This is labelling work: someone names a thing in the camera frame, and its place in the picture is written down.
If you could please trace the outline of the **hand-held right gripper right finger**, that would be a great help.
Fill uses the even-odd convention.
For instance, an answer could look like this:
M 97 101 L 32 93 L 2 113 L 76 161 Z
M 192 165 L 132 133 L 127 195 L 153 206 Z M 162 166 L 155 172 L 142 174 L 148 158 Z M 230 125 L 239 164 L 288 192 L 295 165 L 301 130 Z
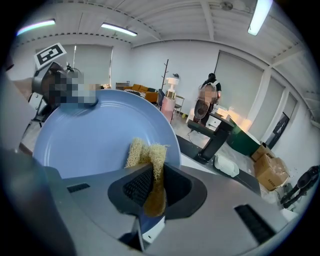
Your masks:
M 290 235 L 297 219 L 281 211 L 239 182 L 188 166 L 179 168 L 207 189 L 202 206 L 190 217 L 167 220 L 145 250 L 150 256 L 268 256 Z M 259 243 L 244 221 L 249 206 L 275 233 Z

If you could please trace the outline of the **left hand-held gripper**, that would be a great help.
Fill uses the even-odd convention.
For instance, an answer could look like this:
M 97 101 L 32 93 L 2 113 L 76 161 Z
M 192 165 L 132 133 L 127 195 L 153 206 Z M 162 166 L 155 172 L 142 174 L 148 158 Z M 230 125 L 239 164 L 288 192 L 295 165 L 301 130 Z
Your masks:
M 75 45 L 55 43 L 36 50 L 35 73 L 28 98 L 36 118 L 47 118 L 66 99 L 68 85 L 74 84 L 81 74 L 74 67 L 75 49 Z M 92 102 L 62 103 L 59 108 L 66 115 L 86 115 L 98 102 L 96 97 Z

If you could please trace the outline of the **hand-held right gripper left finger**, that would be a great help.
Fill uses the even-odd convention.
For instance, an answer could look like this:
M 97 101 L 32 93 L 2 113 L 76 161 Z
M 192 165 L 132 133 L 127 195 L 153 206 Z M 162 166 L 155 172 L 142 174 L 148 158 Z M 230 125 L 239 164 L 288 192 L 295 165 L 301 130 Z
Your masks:
M 144 249 L 120 241 L 125 234 L 137 235 L 143 245 L 136 216 L 121 213 L 108 196 L 109 186 L 128 175 L 147 171 L 140 164 L 101 174 L 62 179 L 58 170 L 45 167 L 44 173 L 57 211 L 72 240 L 75 256 L 142 256 Z

